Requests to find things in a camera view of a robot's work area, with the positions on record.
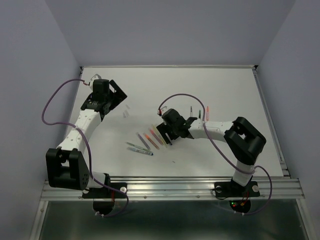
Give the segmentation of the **yellow highlighter pen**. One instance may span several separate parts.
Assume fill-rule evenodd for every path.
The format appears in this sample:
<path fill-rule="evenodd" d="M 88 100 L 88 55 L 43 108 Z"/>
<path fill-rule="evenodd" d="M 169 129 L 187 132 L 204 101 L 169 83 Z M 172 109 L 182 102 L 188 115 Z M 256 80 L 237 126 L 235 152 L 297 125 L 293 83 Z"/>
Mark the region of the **yellow highlighter pen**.
<path fill-rule="evenodd" d="M 164 147 L 167 148 L 167 144 L 166 144 L 165 140 L 163 139 L 163 137 L 161 136 L 161 134 L 159 133 L 159 131 L 157 130 L 156 126 L 153 124 L 151 126 L 152 126 L 152 130 L 154 131 L 156 136 L 161 140 Z"/>

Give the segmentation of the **pink highlighter pen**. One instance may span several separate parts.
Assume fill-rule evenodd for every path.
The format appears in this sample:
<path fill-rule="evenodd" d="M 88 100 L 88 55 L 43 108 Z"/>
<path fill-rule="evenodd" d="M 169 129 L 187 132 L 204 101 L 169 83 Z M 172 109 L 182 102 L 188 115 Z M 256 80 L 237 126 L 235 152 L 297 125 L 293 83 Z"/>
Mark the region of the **pink highlighter pen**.
<path fill-rule="evenodd" d="M 161 142 L 161 140 L 160 140 L 160 138 L 158 138 L 158 136 L 156 135 L 156 133 L 152 130 L 152 129 L 148 129 L 149 130 L 149 132 L 153 135 L 153 137 L 161 144 L 162 142 Z"/>

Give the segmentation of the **orange red highlighter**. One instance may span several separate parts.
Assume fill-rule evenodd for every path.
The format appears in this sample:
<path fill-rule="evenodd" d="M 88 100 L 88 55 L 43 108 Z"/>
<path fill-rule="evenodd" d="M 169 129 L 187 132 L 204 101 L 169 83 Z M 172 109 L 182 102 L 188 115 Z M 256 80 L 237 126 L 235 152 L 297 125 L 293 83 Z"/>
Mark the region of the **orange red highlighter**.
<path fill-rule="evenodd" d="M 146 133 L 143 133 L 143 135 L 146 137 L 146 139 L 147 139 L 157 150 L 160 150 L 160 148 L 158 147 L 158 145 L 151 139 L 151 137 L 149 137 Z"/>

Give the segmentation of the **orange highlighter pen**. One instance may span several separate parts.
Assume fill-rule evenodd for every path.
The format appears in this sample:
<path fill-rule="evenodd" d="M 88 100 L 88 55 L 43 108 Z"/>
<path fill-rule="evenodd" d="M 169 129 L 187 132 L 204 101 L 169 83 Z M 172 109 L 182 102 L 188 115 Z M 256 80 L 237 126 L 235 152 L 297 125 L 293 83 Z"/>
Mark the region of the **orange highlighter pen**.
<path fill-rule="evenodd" d="M 208 122 L 210 120 L 210 109 L 209 106 L 205 108 L 205 121 Z"/>

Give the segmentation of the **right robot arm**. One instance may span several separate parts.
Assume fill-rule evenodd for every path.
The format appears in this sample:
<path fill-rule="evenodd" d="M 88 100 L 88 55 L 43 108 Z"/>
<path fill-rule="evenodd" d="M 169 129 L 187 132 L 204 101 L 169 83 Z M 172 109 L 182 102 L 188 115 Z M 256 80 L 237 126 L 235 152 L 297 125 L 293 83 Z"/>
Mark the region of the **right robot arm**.
<path fill-rule="evenodd" d="M 162 123 L 156 129 L 167 144 L 178 138 L 208 139 L 215 148 L 218 147 L 215 141 L 226 143 L 236 158 L 235 172 L 228 188 L 235 195 L 248 190 L 255 163 L 267 140 L 246 118 L 239 116 L 234 121 L 225 122 L 204 121 L 196 117 L 184 119 L 173 108 L 165 112 L 159 110 L 158 115 Z"/>

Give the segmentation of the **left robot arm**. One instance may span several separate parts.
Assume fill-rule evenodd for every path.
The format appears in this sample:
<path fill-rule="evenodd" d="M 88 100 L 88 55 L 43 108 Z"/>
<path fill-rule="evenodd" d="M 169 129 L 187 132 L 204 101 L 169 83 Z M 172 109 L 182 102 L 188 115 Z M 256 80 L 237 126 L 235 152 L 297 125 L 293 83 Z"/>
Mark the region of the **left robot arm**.
<path fill-rule="evenodd" d="M 92 171 L 92 156 L 85 160 L 84 151 L 91 152 L 89 139 L 105 116 L 123 102 L 127 95 L 114 80 L 94 79 L 91 89 L 69 134 L 56 148 L 48 149 L 45 159 L 49 185 L 53 188 L 85 190 L 93 188 L 100 197 L 115 191 L 110 177 Z"/>

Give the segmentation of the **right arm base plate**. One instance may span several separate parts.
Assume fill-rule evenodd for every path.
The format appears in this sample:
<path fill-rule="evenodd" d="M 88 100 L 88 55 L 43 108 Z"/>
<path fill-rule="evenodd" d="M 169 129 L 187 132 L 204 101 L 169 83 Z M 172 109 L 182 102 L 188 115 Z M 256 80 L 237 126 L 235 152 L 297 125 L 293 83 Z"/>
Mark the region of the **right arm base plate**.
<path fill-rule="evenodd" d="M 250 198 L 261 196 L 258 183 L 250 181 L 241 186 L 235 181 L 219 181 L 214 183 L 211 194 L 218 200 L 228 200 L 230 208 L 236 213 L 248 214 L 251 209 Z"/>

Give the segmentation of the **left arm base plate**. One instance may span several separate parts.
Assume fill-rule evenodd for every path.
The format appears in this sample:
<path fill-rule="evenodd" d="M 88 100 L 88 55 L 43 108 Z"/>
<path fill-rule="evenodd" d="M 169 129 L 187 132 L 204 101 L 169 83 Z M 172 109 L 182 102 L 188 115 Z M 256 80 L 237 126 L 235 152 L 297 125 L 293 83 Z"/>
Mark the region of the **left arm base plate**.
<path fill-rule="evenodd" d="M 113 191 L 105 187 L 86 189 L 82 193 L 82 198 L 92 200 L 92 209 L 96 216 L 110 218 L 122 214 L 128 206 L 126 182 L 111 182 Z"/>

